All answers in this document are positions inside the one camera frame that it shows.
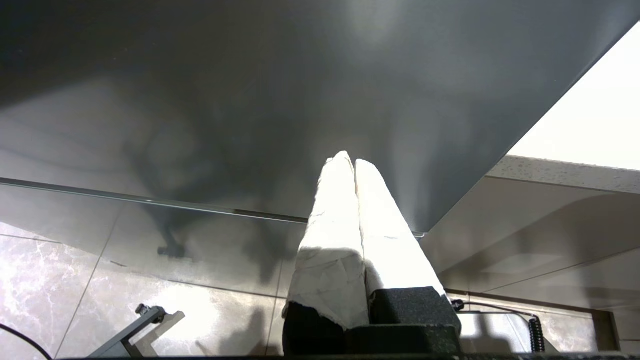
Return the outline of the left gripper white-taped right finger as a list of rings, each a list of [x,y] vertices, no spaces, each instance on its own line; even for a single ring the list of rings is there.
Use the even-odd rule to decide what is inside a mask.
[[[374,325],[462,325],[434,267],[371,162],[355,163],[369,318]]]

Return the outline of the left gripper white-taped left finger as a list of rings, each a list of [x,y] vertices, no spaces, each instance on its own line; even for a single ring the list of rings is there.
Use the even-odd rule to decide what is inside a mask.
[[[355,169],[346,151],[326,160],[295,256],[282,347],[286,356],[345,354],[347,334],[370,324]]]

